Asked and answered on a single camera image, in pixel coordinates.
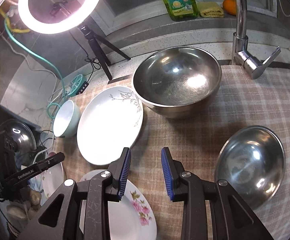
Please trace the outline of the deep plate pink roses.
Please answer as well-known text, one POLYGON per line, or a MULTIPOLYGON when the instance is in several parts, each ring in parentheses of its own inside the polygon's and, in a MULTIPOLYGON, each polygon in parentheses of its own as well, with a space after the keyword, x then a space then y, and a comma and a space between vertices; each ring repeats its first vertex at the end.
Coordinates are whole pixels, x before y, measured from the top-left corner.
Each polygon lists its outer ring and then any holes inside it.
POLYGON ((46 198, 49 198, 56 189, 66 180, 65 170, 62 163, 58 163, 39 176, 39 186, 46 198))

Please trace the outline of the small red steel bowl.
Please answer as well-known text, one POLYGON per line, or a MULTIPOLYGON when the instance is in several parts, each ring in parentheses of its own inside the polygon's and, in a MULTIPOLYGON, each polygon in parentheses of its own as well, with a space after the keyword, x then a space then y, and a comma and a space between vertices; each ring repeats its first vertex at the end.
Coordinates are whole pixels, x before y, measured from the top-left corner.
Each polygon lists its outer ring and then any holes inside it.
POLYGON ((232 135, 217 158, 214 180, 226 180, 253 210, 278 191, 285 174, 285 151, 265 126, 248 126, 232 135))

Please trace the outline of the white plate pink flower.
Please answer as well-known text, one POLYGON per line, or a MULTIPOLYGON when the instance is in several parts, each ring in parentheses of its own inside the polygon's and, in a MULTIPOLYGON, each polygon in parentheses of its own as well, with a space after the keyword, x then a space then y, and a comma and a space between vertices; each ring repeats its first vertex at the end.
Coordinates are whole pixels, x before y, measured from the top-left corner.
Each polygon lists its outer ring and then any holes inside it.
POLYGON ((120 202, 108 202, 111 239, 156 239, 154 213, 145 196, 127 181, 120 202))

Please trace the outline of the light blue ceramic bowl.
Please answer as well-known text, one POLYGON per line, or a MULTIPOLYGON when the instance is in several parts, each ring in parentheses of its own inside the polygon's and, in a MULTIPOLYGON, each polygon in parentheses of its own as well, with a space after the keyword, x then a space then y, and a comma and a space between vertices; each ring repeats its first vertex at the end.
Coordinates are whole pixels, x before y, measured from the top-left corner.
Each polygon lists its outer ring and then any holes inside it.
POLYGON ((77 132, 80 108, 72 100, 66 101, 56 114, 53 132, 57 138, 70 138, 77 132))

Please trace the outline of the large stainless steel bowl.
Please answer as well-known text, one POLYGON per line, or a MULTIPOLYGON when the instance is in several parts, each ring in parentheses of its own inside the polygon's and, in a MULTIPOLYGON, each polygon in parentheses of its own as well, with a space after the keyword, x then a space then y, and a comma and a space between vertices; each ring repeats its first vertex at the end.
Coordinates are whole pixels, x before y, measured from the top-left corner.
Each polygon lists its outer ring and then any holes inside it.
POLYGON ((135 70, 132 87, 150 110, 184 119, 207 109, 220 88, 221 66, 209 52, 171 47, 150 55, 135 70))

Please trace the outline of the chrome kitchen faucet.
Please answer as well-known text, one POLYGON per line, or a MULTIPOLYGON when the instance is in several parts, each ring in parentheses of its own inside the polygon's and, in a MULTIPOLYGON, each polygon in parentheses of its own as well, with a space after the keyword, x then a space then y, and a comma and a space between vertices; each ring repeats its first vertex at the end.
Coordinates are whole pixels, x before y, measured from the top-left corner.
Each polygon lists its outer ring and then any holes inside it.
POLYGON ((275 51, 264 61, 260 61, 248 51, 247 36, 247 0, 236 2, 236 31, 233 34, 232 62, 240 64, 251 79, 259 78, 266 68, 281 53, 278 46, 275 51))

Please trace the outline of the steel pot lid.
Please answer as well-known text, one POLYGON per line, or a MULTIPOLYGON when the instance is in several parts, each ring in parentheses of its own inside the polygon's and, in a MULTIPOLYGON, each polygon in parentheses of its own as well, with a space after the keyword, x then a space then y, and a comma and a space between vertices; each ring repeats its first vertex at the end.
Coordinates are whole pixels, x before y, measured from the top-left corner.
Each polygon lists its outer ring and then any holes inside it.
POLYGON ((27 154, 37 150, 35 137, 27 124, 17 119, 9 119, 0 125, 0 133, 3 132, 16 143, 16 154, 27 154))

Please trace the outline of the yellow sponge cloth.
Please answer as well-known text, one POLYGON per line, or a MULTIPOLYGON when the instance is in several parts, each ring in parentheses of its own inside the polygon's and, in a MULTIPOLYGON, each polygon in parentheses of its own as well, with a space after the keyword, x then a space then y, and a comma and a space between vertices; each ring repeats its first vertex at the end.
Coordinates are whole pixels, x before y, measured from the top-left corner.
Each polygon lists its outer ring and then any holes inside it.
POLYGON ((203 18, 223 18, 224 12, 216 2, 197 2, 199 15, 203 18))

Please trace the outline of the orange fruit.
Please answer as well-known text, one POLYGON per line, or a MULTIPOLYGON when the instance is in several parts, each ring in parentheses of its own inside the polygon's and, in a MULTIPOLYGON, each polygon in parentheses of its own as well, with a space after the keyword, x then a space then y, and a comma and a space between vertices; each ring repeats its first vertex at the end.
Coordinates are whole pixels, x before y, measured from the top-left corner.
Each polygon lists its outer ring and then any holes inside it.
POLYGON ((236 16, 236 0, 224 0, 222 7, 229 15, 236 16))

